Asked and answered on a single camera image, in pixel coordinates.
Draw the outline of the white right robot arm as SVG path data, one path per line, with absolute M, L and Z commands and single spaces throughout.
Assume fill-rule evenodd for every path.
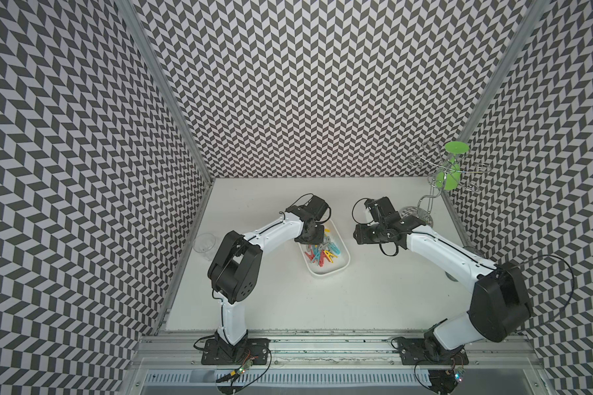
M 533 315 L 522 270 L 512 263 L 497 264 L 439 235 L 422 218 L 394 209 L 388 197 L 364 199 L 372 220 L 357 223 L 353 237 L 359 245 L 395 245 L 416 253 L 441 268 L 471 294 L 469 309 L 433 325 L 422 340 L 402 339 L 425 360 L 442 363 L 479 340 L 502 342 Z

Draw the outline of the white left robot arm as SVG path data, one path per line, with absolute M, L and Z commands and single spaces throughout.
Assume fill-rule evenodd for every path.
M 234 361 L 250 343 L 245 325 L 243 301 L 255 289 L 263 256 L 283 243 L 320 245 L 325 239 L 324 215 L 331 214 L 329 204 L 308 194 L 309 199 L 294 202 L 279 213 L 278 219 L 241 234 L 228 232 L 208 269 L 212 297 L 220 303 L 220 326 L 209 347 L 221 360 Z

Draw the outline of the teal clothespin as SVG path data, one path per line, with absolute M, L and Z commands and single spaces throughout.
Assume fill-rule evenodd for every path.
M 314 262 L 319 262 L 321 260 L 321 251 L 318 247 L 312 248 L 312 258 Z
M 327 250 L 328 250 L 329 252 L 331 252 L 331 253 L 332 253 L 333 255 L 335 255 L 335 256 L 339 256 L 339 255 L 341 255 L 341 250 L 340 250 L 340 248 L 339 248 L 339 247 L 338 247 L 338 246 L 337 246 L 335 243 L 333 243 L 333 242 L 329 242 L 329 243 L 328 243 Z

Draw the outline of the yellow clothespin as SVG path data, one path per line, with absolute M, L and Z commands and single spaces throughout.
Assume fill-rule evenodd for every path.
M 326 255 L 327 260 L 331 263 L 334 261 L 335 258 L 337 258 L 337 255 L 329 251 L 324 251 L 324 254 Z

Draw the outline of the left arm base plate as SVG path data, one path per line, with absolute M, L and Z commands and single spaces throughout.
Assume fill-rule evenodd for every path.
M 245 359 L 253 361 L 253 365 L 266 365 L 269 357 L 270 340 L 268 338 L 244 337 L 235 346 L 229 345 L 220 337 L 205 342 L 202 365 L 242 365 Z

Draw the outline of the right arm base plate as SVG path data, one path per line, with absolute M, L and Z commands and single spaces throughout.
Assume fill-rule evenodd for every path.
M 400 355 L 403 365 L 440 365 L 457 367 L 469 365 L 463 347 L 448 351 L 428 339 L 397 337 L 392 344 Z

